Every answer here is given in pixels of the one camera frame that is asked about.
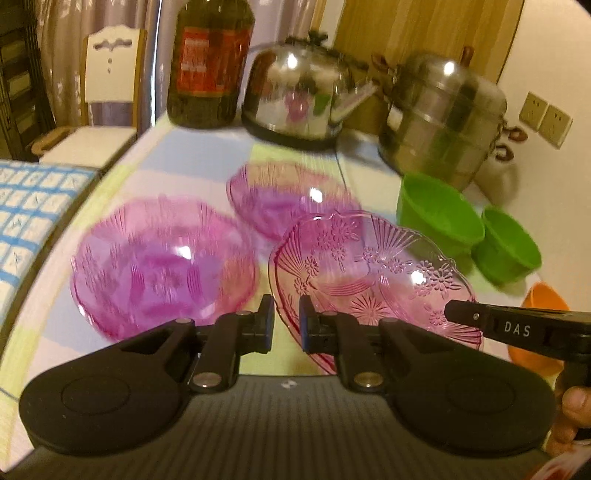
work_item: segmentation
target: pink glass bowl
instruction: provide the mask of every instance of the pink glass bowl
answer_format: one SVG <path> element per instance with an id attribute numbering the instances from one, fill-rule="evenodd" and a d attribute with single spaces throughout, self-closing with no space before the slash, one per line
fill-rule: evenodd
<path id="1" fill-rule="evenodd" d="M 87 233 L 72 266 L 74 301 L 112 340 L 176 318 L 213 323 L 244 305 L 258 275 L 236 222 L 189 197 L 123 205 Z"/>
<path id="2" fill-rule="evenodd" d="M 282 320 L 300 342 L 298 302 L 310 295 L 320 311 L 351 313 L 364 325 L 405 320 L 473 348 L 482 333 L 448 322 L 448 300 L 476 301 L 468 282 L 422 234 L 360 210 L 301 218 L 269 258 L 271 290 Z M 328 373 L 331 356 L 314 360 Z"/>
<path id="3" fill-rule="evenodd" d="M 287 161 L 248 163 L 226 190 L 238 217 L 273 242 L 302 215 L 359 208 L 342 182 Z"/>

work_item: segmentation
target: kettle spout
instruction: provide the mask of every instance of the kettle spout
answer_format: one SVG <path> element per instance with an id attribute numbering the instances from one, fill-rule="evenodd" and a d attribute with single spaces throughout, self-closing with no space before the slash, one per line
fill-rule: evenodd
<path id="1" fill-rule="evenodd" d="M 377 92 L 378 86 L 375 80 L 368 79 L 339 95 L 337 103 L 330 112 L 330 122 L 334 125 L 341 123 L 353 110 Z"/>

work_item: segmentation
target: hand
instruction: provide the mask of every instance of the hand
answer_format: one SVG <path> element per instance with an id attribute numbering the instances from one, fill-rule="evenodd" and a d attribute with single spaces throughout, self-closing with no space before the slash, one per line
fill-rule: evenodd
<path id="1" fill-rule="evenodd" d="M 591 427 L 591 388 L 572 387 L 565 392 L 560 375 L 554 393 L 558 416 L 552 425 L 546 451 L 557 456 L 571 448 L 579 428 Z"/>

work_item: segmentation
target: pot lid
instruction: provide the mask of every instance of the pot lid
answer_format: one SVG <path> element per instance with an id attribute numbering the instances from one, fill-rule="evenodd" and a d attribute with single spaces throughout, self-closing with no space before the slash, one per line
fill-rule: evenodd
<path id="1" fill-rule="evenodd" d="M 431 52 L 419 52 L 410 55 L 402 68 L 424 83 L 451 95 L 463 96 L 475 107 L 493 115 L 504 115 L 507 110 L 505 94 L 496 84 L 457 61 Z"/>

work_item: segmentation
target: floral pattern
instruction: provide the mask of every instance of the floral pattern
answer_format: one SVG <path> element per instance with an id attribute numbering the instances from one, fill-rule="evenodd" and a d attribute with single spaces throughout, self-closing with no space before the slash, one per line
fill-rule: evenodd
<path id="1" fill-rule="evenodd" d="M 383 301 L 369 293 L 353 298 L 350 312 L 365 325 L 377 325 L 380 319 L 388 316 L 389 310 Z"/>
<path id="2" fill-rule="evenodd" d="M 311 277 L 315 277 L 320 272 L 320 266 L 318 265 L 318 260 L 316 260 L 312 256 L 306 258 L 306 261 L 304 262 L 304 266 L 306 268 L 306 271 L 308 272 L 308 275 Z"/>
<path id="3" fill-rule="evenodd" d="M 412 266 L 413 262 L 410 260 L 403 261 L 398 257 L 394 257 L 388 262 L 388 268 L 392 273 L 403 273 L 407 267 Z"/>
<path id="4" fill-rule="evenodd" d="M 429 323 L 431 323 L 431 325 L 441 326 L 447 322 L 442 309 L 434 309 L 426 303 L 425 310 L 429 312 Z"/>
<path id="5" fill-rule="evenodd" d="M 459 290 L 462 286 L 454 281 L 453 271 L 446 268 L 438 268 L 431 275 L 433 288 L 441 292 L 441 297 L 445 300 L 449 296 L 449 290 Z"/>
<path id="6" fill-rule="evenodd" d="M 425 278 L 431 278 L 435 272 L 435 267 L 429 260 L 421 260 L 415 265 L 415 269 L 425 275 Z"/>
<path id="7" fill-rule="evenodd" d="M 410 298 L 413 299 L 414 297 L 426 297 L 433 291 L 433 284 L 430 281 L 426 281 L 425 283 L 420 283 L 414 286 L 414 291 L 410 295 Z"/>
<path id="8" fill-rule="evenodd" d="M 320 250 L 330 250 L 333 245 L 333 239 L 330 236 L 330 232 L 326 230 L 320 231 L 318 234 L 317 244 Z"/>
<path id="9" fill-rule="evenodd" d="M 378 257 L 378 251 L 375 248 L 365 247 L 363 249 L 362 258 L 367 263 L 375 263 L 377 257 Z"/>
<path id="10" fill-rule="evenodd" d="M 294 280 L 294 288 L 298 295 L 308 295 L 308 282 L 296 277 Z"/>
<path id="11" fill-rule="evenodd" d="M 346 222 L 340 215 L 333 215 L 331 233 L 336 245 L 342 245 L 347 240 L 358 241 L 358 235 L 353 231 L 357 227 L 355 222 Z"/>

